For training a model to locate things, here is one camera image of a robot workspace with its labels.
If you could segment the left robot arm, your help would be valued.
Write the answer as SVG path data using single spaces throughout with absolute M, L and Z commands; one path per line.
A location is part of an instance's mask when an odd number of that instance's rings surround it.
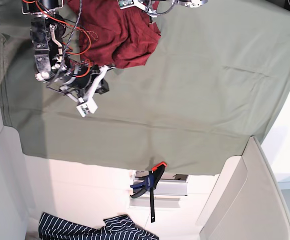
M 157 12 L 160 0 L 118 0 L 118 6 L 121 10 L 136 7 L 149 16 L 149 23 L 152 24 L 154 19 L 159 16 L 168 14 L 175 6 L 196 9 L 206 4 L 207 0 L 166 0 L 171 5 L 164 12 Z

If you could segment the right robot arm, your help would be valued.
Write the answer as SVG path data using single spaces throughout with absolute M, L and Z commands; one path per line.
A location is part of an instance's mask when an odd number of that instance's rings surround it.
M 34 47 L 36 80 L 76 102 L 78 112 L 85 117 L 98 109 L 94 95 L 109 91 L 104 77 L 115 66 L 98 66 L 90 60 L 78 62 L 71 59 L 75 53 L 69 44 L 75 32 L 88 32 L 79 21 L 66 21 L 58 13 L 63 6 L 62 0 L 24 0 L 22 13 L 33 16 L 30 37 Z

